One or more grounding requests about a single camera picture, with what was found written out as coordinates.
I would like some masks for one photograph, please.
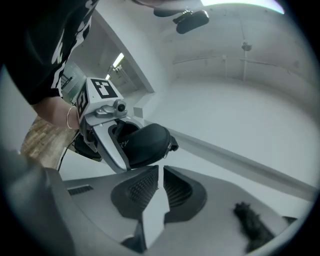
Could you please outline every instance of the vent grille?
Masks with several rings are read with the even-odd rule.
[[[88,192],[90,190],[93,190],[94,188],[90,185],[84,185],[84,186],[77,186],[77,187],[74,187],[74,188],[69,188],[68,189],[68,192],[71,196],[74,196],[74,195],[78,195],[78,194],[82,194],[82,193],[85,193],[85,192]]]

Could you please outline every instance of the light strip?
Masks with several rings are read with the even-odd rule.
[[[113,66],[116,68],[123,58],[124,58],[124,55],[122,53],[120,53],[119,56],[114,61]]]
[[[274,10],[280,14],[285,14],[284,9],[275,0],[201,0],[203,6],[212,6],[218,4],[248,4],[265,7]]]

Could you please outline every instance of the person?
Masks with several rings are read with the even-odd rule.
[[[79,129],[76,107],[62,99],[61,77],[70,54],[89,33],[98,1],[25,1],[15,11],[17,25],[4,28],[4,63],[9,74],[37,114],[53,125]]]

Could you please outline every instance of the person's arm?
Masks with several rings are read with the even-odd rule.
[[[33,105],[34,110],[42,119],[59,127],[68,127],[67,115],[71,107],[70,104],[66,103],[59,96],[46,97],[39,103]],[[70,110],[68,124],[73,129],[79,129],[79,119],[76,107],[73,107]]]

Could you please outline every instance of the black cable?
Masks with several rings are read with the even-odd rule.
[[[79,132],[79,130],[78,130],[78,131],[76,132],[76,134],[74,135],[74,137],[73,137],[72,141],[70,142],[70,144],[66,147],[66,149],[65,149],[65,151],[64,151],[64,153],[63,153],[63,155],[62,155],[62,157],[61,157],[61,159],[60,159],[60,164],[59,164],[59,167],[58,167],[58,169],[57,169],[58,172],[60,172],[60,167],[61,167],[61,164],[62,164],[62,160],[64,159],[65,154],[66,154],[68,148],[69,148],[70,145],[76,140],[76,138],[77,138],[79,135],[80,135],[80,132]]]

